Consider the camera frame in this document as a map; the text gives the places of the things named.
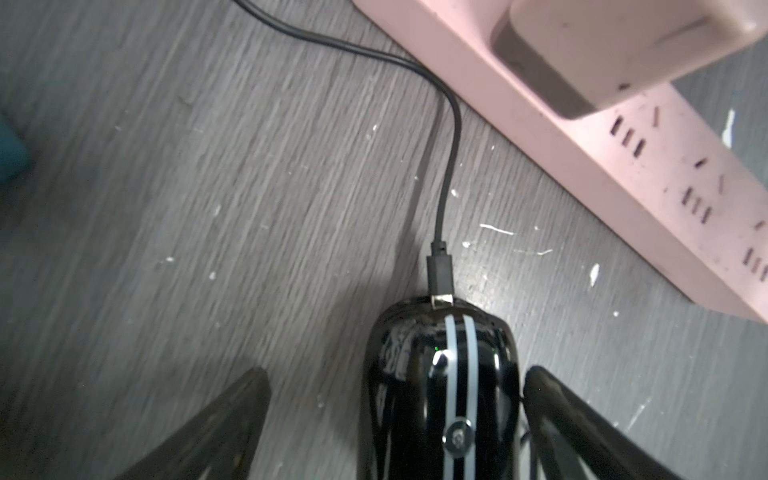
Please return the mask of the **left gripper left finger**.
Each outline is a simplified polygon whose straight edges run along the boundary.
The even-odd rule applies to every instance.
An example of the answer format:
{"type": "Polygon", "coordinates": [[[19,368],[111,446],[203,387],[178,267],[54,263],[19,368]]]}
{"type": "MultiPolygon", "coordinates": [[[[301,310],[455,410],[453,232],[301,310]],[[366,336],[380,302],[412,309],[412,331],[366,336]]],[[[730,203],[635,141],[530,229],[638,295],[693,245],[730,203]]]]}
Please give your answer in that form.
{"type": "Polygon", "coordinates": [[[267,372],[252,368],[120,479],[246,479],[271,399],[267,372]]]}

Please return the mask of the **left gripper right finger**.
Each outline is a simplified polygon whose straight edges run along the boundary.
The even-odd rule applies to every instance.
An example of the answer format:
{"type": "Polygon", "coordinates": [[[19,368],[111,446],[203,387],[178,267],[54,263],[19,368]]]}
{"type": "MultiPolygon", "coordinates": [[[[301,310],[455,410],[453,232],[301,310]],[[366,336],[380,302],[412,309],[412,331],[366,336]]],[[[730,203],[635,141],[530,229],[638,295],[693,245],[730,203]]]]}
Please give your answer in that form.
{"type": "Polygon", "coordinates": [[[523,406],[535,471],[548,479],[677,479],[542,366],[525,376],[523,406]]]}

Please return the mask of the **pink power strip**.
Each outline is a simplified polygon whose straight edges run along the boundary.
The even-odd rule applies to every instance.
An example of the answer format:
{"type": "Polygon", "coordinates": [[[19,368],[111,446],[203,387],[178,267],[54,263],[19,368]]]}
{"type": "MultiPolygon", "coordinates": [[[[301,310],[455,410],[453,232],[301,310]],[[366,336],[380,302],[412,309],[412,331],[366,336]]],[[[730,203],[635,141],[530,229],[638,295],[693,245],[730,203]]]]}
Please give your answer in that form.
{"type": "Polygon", "coordinates": [[[673,86],[566,120],[493,55],[503,2],[358,8],[693,302],[766,320],[767,190],[673,86]]]}

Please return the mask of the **teal USB charger front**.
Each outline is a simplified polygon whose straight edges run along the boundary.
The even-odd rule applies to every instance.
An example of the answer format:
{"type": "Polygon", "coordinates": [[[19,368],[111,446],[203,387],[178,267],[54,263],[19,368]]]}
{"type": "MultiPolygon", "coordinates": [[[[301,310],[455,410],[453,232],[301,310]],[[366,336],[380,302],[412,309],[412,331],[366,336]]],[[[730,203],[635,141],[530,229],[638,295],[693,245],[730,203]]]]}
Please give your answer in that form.
{"type": "Polygon", "coordinates": [[[30,166],[28,149],[4,115],[0,125],[0,182],[6,184],[30,166]]]}

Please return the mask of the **pink USB charger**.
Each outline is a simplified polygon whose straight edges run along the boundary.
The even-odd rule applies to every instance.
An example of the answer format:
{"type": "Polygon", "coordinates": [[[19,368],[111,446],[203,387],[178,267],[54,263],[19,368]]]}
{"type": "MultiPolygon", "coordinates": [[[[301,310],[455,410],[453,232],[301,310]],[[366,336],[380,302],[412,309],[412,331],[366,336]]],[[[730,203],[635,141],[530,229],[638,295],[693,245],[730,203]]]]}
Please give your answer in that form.
{"type": "Polygon", "coordinates": [[[755,1],[513,1],[495,55],[558,115],[577,119],[760,40],[755,1]]]}

